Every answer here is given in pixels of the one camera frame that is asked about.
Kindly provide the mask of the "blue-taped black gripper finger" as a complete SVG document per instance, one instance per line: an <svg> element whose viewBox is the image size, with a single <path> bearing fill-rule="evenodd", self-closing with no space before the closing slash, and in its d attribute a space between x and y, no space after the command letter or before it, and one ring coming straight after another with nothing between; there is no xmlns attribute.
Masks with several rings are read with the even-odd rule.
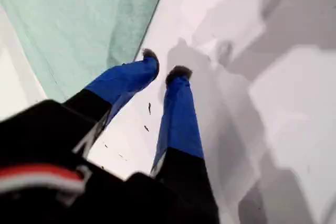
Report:
<svg viewBox="0 0 336 224"><path fill-rule="evenodd" d="M166 223L219 223L190 87L191 76L189 68L176 66L166 77L151 173Z"/></svg>
<svg viewBox="0 0 336 224"><path fill-rule="evenodd" d="M107 126L115 115L146 88L159 74L160 63L150 49L143 59L114 66L96 77L64 105L97 122L106 118Z"/></svg>

